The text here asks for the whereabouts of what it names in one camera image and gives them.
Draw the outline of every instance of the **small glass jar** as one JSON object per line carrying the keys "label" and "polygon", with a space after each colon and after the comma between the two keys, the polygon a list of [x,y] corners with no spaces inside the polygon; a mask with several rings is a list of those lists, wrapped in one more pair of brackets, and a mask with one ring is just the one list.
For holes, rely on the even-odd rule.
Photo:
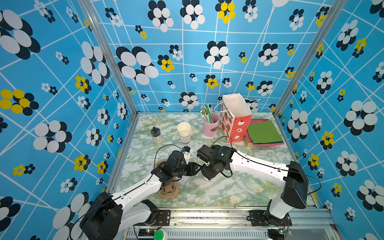
{"label": "small glass jar", "polygon": [[163,142],[163,138],[161,136],[161,132],[160,132],[160,129],[157,128],[157,127],[153,127],[151,129],[151,135],[152,135],[152,138],[153,138],[153,141],[156,143],[156,144],[160,144]]}

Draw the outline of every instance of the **gift bag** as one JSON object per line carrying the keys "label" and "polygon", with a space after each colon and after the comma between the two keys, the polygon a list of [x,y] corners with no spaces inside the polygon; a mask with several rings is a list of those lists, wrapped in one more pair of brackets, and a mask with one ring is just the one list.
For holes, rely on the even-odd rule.
{"label": "gift bag", "polygon": [[215,112],[221,113],[220,121],[224,135],[233,139],[233,142],[243,140],[245,132],[252,118],[249,105],[240,93],[223,95],[223,101],[217,104]]}

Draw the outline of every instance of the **robotic arm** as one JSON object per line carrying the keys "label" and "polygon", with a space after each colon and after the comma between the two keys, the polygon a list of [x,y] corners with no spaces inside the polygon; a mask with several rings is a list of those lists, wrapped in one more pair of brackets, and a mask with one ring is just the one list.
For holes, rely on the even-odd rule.
{"label": "robotic arm", "polygon": [[90,240],[112,240],[119,231],[134,224],[153,223],[157,207],[149,200],[140,201],[171,184],[174,177],[195,176],[200,170],[208,180],[219,173],[226,176],[223,173],[225,169],[231,173],[246,172],[283,187],[267,206],[265,220],[270,224],[274,224],[276,219],[283,219],[294,207],[306,207],[309,181],[297,162],[291,161],[289,165],[273,163],[248,156],[231,147],[203,145],[197,151],[197,157],[205,162],[200,166],[188,162],[189,152],[189,147],[185,147],[183,153],[173,151],[163,165],[153,169],[150,175],[130,188],[112,195],[106,192],[98,195],[80,223],[85,235]]}

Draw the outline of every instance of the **floral wallpaper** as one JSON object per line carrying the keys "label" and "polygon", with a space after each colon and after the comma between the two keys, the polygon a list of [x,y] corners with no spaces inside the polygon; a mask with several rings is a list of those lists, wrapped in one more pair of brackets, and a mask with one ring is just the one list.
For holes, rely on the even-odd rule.
{"label": "floral wallpaper", "polygon": [[132,114],[77,1],[0,8],[0,239],[77,239]]}
{"label": "floral wallpaper", "polygon": [[271,112],[333,0],[91,2],[139,111],[200,111],[241,93]]}
{"label": "floral wallpaper", "polygon": [[343,239],[384,238],[382,4],[348,0],[278,114]]}

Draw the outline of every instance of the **white bottle with green cap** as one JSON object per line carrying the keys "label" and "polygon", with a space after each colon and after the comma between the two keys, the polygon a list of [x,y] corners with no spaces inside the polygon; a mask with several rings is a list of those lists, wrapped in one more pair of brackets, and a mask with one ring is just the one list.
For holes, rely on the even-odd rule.
{"label": "white bottle with green cap", "polygon": [[153,235],[154,240],[167,240],[168,239],[168,233],[163,230],[157,230],[155,234]]}

